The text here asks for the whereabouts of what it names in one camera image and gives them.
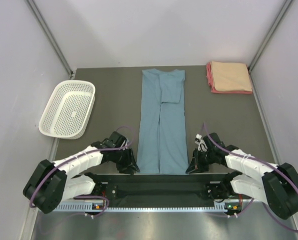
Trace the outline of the blue t shirt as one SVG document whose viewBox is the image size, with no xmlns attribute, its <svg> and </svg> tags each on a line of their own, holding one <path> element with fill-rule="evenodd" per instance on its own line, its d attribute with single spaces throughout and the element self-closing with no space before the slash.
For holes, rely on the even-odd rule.
<svg viewBox="0 0 298 240">
<path fill-rule="evenodd" d="M 188 168 L 184 70 L 142 72 L 137 164 L 143 174 L 183 175 Z"/>
</svg>

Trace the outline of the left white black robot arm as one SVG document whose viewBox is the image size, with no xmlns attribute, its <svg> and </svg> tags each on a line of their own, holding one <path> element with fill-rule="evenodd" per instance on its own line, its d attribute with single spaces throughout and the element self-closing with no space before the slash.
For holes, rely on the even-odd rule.
<svg viewBox="0 0 298 240">
<path fill-rule="evenodd" d="M 44 214 L 54 211 L 68 199 L 82 196 L 97 198 L 102 194 L 102 186 L 84 171 L 110 161 L 115 163 L 121 174 L 138 172 L 130 145 L 127 137 L 114 131 L 110 137 L 96 141 L 67 158 L 53 162 L 42 160 L 22 194 L 29 200 L 30 208 L 38 208 Z"/>
</svg>

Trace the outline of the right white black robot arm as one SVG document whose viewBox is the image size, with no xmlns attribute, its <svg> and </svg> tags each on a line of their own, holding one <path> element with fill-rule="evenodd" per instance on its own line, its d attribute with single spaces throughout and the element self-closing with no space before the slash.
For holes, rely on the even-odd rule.
<svg viewBox="0 0 298 240">
<path fill-rule="evenodd" d="M 211 164 L 232 170 L 219 183 L 206 185 L 209 198 L 222 202 L 245 195 L 262 202 L 279 218 L 286 220 L 298 212 L 298 173 L 289 164 L 262 163 L 234 145 L 225 145 L 216 133 L 197 134 L 197 148 L 187 174 L 207 172 Z"/>
</svg>

